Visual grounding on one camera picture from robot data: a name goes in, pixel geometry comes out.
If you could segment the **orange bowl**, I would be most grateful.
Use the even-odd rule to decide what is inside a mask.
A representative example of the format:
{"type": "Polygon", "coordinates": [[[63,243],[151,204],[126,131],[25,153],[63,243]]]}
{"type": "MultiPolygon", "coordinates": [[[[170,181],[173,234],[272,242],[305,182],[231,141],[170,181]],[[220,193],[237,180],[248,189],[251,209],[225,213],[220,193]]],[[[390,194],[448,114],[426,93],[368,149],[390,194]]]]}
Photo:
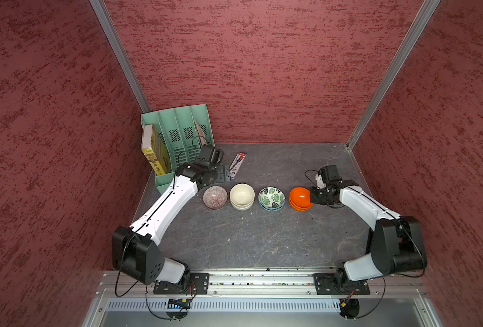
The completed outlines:
{"type": "Polygon", "coordinates": [[[311,204],[309,207],[299,207],[299,206],[296,206],[296,205],[295,205],[295,204],[293,204],[293,203],[290,203],[290,206],[291,206],[291,207],[292,207],[294,210],[296,210],[296,211],[298,211],[298,212],[306,212],[306,211],[309,211],[309,210],[310,210],[310,209],[313,207],[313,205],[312,205],[312,204],[311,204]]]}
{"type": "Polygon", "coordinates": [[[304,187],[295,187],[289,194],[290,203],[296,207],[307,208],[311,207],[310,191],[304,187]]]}

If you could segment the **purple striped bowl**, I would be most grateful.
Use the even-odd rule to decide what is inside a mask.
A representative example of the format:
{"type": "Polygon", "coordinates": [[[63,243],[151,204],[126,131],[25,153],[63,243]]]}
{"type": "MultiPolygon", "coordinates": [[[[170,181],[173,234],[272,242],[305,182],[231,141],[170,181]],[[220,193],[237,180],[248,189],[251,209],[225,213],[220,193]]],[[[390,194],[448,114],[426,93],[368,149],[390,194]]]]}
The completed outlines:
{"type": "Polygon", "coordinates": [[[222,209],[228,200],[227,191],[220,186],[211,186],[203,194],[203,203],[211,210],[222,209]]]}

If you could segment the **cream bowl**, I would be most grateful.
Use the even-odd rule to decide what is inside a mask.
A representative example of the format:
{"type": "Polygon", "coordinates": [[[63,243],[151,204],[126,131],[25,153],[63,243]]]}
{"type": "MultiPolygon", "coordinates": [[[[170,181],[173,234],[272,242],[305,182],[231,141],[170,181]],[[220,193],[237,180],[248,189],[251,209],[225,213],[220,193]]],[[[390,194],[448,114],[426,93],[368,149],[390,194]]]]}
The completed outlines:
{"type": "Polygon", "coordinates": [[[239,183],[232,187],[229,197],[237,204],[248,204],[255,199],[255,191],[250,185],[239,183]]]}
{"type": "Polygon", "coordinates": [[[236,210],[239,210],[239,211],[246,211],[248,210],[253,204],[254,204],[254,200],[252,200],[250,203],[248,204],[237,204],[235,203],[232,199],[230,199],[230,203],[231,205],[236,209],[236,210]]]}

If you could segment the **green leaf bowl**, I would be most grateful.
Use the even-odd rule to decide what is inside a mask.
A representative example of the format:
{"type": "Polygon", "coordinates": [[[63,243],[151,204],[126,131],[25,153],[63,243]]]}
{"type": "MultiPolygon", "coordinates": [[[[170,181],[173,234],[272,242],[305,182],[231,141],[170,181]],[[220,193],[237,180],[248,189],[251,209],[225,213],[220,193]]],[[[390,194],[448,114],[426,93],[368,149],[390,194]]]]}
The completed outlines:
{"type": "Polygon", "coordinates": [[[263,210],[268,211],[268,212],[277,212],[277,211],[280,211],[280,210],[283,208],[283,206],[281,206],[281,207],[276,207],[276,208],[268,208],[268,207],[263,206],[263,205],[261,205],[261,204],[260,204],[260,207],[261,207],[263,210]]]}
{"type": "Polygon", "coordinates": [[[284,206],[286,197],[284,193],[276,187],[265,187],[258,195],[259,204],[268,208],[284,206]]]}

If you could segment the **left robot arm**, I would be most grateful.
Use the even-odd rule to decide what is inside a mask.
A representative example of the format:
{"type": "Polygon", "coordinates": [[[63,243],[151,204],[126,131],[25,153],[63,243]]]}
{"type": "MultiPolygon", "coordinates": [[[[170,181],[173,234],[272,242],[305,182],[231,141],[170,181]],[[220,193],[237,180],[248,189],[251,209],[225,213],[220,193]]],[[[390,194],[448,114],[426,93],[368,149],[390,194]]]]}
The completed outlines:
{"type": "Polygon", "coordinates": [[[191,162],[184,162],[160,198],[128,228],[112,234],[113,267],[146,286],[156,281],[185,288],[189,284],[186,264],[165,257],[158,248],[163,235],[186,203],[203,187],[217,180],[224,151],[204,145],[191,162]]]}

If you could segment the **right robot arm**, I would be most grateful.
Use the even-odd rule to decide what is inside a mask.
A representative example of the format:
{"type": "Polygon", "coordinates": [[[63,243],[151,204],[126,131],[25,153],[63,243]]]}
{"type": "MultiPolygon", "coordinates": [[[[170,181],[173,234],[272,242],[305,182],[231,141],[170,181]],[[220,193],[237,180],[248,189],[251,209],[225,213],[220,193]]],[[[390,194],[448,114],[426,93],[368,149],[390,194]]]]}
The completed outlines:
{"type": "Polygon", "coordinates": [[[416,218],[403,216],[380,204],[356,182],[344,180],[336,166],[318,170],[314,183],[310,190],[312,204],[349,208],[372,231],[368,252],[343,263],[335,273],[339,289],[392,274],[410,278],[425,274],[427,256],[423,229],[416,218]]]}

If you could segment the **grey folder in organizer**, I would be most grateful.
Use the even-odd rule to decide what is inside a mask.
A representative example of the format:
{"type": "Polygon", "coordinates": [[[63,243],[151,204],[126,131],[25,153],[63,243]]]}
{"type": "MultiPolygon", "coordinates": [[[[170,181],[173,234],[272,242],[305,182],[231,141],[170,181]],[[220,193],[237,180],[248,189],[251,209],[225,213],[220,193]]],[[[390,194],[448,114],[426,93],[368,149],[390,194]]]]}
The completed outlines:
{"type": "Polygon", "coordinates": [[[199,125],[199,123],[196,120],[194,120],[194,124],[195,124],[195,129],[196,129],[196,132],[197,132],[196,139],[199,142],[199,147],[202,148],[203,145],[207,144],[207,138],[206,138],[204,130],[201,128],[201,126],[199,125]]]}

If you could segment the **pen blister pack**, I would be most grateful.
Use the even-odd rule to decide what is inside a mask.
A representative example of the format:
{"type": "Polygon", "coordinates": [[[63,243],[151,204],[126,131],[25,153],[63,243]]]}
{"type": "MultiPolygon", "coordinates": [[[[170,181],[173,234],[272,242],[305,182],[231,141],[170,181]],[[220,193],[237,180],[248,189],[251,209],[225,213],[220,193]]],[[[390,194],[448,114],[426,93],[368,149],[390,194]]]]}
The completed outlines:
{"type": "Polygon", "coordinates": [[[231,165],[229,166],[229,175],[231,179],[234,179],[236,177],[236,174],[238,170],[240,169],[241,165],[243,164],[243,161],[245,157],[247,156],[247,153],[245,152],[239,152],[231,165]]]}

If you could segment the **green file organizer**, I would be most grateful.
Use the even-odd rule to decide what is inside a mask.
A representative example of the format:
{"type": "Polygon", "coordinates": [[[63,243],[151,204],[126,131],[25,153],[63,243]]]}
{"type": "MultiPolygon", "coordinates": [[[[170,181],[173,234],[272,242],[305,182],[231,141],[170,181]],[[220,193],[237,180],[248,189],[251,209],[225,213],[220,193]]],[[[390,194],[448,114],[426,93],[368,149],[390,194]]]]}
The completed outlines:
{"type": "Polygon", "coordinates": [[[163,176],[155,174],[155,185],[160,193],[165,192],[178,166],[192,162],[200,152],[194,120],[204,130],[207,144],[214,144],[209,112],[204,104],[158,110],[141,115],[142,127],[154,125],[165,143],[172,171],[163,176]]]}

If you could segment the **yellow book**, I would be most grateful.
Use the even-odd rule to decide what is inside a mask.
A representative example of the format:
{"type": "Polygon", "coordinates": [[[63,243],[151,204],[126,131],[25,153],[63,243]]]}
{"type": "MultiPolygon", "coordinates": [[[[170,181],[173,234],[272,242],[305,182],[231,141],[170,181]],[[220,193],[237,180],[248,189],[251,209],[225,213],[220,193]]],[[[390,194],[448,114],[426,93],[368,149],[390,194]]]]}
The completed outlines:
{"type": "Polygon", "coordinates": [[[142,153],[157,176],[163,176],[172,171],[167,148],[154,125],[143,127],[142,153]]]}

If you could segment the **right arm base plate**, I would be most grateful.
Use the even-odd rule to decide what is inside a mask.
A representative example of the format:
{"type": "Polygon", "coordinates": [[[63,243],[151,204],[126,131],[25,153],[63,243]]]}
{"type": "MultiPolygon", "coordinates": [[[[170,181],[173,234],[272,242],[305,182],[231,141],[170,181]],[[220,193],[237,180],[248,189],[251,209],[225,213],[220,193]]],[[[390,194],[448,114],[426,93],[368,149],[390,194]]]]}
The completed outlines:
{"type": "Polygon", "coordinates": [[[370,295],[366,281],[351,281],[338,271],[334,274],[313,274],[314,286],[318,295],[331,296],[365,296],[370,295]]]}

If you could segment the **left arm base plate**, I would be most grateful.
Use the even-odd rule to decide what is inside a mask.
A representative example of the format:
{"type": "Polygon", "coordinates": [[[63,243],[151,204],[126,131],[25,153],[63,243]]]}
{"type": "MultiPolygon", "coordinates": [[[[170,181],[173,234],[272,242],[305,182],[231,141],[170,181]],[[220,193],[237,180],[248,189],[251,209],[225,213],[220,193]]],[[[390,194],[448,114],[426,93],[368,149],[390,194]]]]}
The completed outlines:
{"type": "Polygon", "coordinates": [[[210,275],[203,272],[186,273],[179,283],[169,283],[167,281],[157,281],[153,294],[162,295],[187,295],[196,296],[207,294],[210,275]]]}

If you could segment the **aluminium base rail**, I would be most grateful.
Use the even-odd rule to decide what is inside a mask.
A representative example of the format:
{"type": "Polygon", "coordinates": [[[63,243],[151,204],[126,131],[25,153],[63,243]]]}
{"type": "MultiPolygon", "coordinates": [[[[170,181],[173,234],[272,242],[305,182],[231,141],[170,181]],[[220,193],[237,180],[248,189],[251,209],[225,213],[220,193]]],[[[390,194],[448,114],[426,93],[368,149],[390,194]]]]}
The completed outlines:
{"type": "MultiPolygon", "coordinates": [[[[330,273],[331,267],[294,268],[232,268],[198,269],[198,273],[210,275],[207,294],[198,298],[346,298],[346,296],[318,295],[313,274],[330,273]]],[[[399,275],[366,281],[370,295],[351,296],[355,298],[429,298],[422,279],[399,275]]],[[[115,297],[125,293],[129,297],[140,297],[148,291],[153,295],[154,286],[137,283],[128,276],[119,276],[116,271],[105,271],[96,297],[115,297]]]]}

